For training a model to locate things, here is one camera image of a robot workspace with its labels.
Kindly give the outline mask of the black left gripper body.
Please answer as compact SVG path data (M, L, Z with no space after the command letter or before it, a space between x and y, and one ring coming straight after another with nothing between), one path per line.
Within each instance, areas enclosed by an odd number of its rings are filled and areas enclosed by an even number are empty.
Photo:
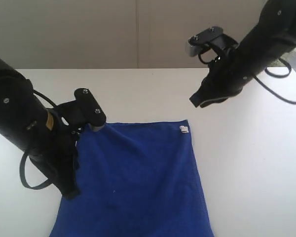
M29 142L27 158L42 172L46 180L35 185L36 188L46 188L53 184L59 187L59 177L63 170L78 168L76 142L80 131L70 130L63 123L50 130L38 123L27 125Z

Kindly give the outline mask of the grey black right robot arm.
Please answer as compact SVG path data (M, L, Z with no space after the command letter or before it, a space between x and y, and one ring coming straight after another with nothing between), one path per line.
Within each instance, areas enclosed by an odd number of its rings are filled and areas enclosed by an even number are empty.
M290 72L290 64L281 56L296 48L296 0L268 0L258 23L237 42L213 26L187 40L186 51L197 56L209 68L200 88L190 97L195 107L205 108L222 103L240 94L251 80L283 102L296 105L271 90L257 75L266 72L274 78L286 78L289 74L275 75L267 67L275 60L282 62Z

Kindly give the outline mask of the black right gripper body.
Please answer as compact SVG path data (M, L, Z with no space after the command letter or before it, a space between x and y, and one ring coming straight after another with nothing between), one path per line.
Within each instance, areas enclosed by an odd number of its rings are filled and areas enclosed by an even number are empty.
M209 85L210 94L238 95L253 79L256 61L244 55L229 55L207 66L209 72L201 85Z

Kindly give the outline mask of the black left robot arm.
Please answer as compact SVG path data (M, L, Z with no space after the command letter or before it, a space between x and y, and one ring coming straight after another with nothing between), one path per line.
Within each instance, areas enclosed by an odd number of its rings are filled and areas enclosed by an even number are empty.
M23 151L19 175L25 188L41 190L53 184L66 199L80 194L75 178L78 133L38 100L29 79L1 59L0 134ZM28 159L46 181L36 186L27 182Z

